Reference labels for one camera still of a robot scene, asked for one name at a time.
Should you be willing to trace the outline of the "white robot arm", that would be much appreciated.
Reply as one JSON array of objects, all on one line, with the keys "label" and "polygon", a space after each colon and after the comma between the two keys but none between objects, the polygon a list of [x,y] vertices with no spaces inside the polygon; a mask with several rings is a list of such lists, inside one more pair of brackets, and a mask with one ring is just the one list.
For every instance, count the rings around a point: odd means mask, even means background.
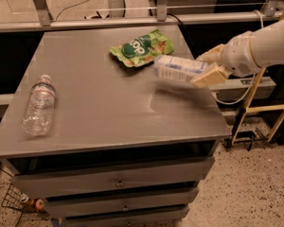
[{"label": "white robot arm", "polygon": [[230,76],[244,78],[263,68],[284,65],[284,19],[257,31],[246,31],[227,44],[219,44],[197,58],[208,67],[191,83],[207,87]]}]

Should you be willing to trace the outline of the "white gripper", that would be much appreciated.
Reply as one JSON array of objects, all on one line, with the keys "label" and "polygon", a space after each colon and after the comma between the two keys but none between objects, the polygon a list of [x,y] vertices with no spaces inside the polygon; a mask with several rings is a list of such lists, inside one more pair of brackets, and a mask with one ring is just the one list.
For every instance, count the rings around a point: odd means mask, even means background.
[{"label": "white gripper", "polygon": [[250,49],[251,35],[251,31],[244,32],[232,38],[226,45],[218,44],[198,56],[197,61],[211,64],[192,81],[192,84],[204,88],[225,83],[231,72],[239,78],[256,74],[260,68],[255,63]]}]

